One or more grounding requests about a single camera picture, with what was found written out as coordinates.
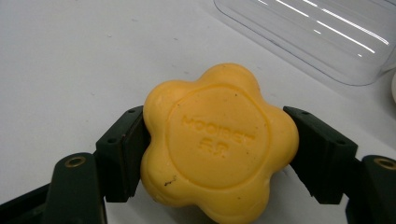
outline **black plastic bracket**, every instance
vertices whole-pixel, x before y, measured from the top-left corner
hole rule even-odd
[[[126,111],[96,142],[93,154],[107,202],[125,203],[134,196],[149,141],[143,106],[138,106]]]
[[[381,156],[355,159],[358,146],[312,114],[284,107],[300,145],[291,167],[319,203],[348,198],[349,224],[396,224],[396,161]]]
[[[0,205],[0,223],[40,223],[46,207],[50,184],[34,189],[22,196]]]
[[[288,106],[283,110],[294,120],[300,137],[291,167],[319,203],[339,204],[358,145],[306,111]]]
[[[56,163],[46,205],[42,224],[107,223],[92,154],[78,153]]]

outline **yellow soap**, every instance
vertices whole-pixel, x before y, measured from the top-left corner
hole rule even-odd
[[[218,223],[258,218],[272,174],[298,147],[292,119],[267,104],[256,78],[234,63],[193,82],[160,84],[143,116],[151,135],[141,164],[147,192],[171,206],[196,204]]]

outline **white table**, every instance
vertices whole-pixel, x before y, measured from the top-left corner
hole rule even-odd
[[[50,182],[54,164],[95,142],[157,84],[195,80],[217,63],[253,72],[271,104],[309,111],[360,148],[396,158],[391,73],[351,87],[296,69],[227,22],[210,0],[0,1],[0,203]],[[290,167],[275,174],[257,223],[347,223],[320,205]],[[106,204],[108,223],[206,223],[196,207],[169,208],[142,185]]]

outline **clear plastic container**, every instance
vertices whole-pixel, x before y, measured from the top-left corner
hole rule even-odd
[[[214,0],[216,7],[301,66],[347,85],[396,68],[396,0]]]

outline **metal ring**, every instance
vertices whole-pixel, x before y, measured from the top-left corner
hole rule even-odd
[[[78,167],[81,164],[83,164],[85,162],[85,157],[82,156],[77,156],[77,157],[73,157],[70,158],[69,160],[67,160],[64,163],[64,166],[66,166],[67,168],[74,168],[74,167]]]
[[[396,162],[384,159],[384,158],[375,158],[374,162],[385,169],[396,171]]]

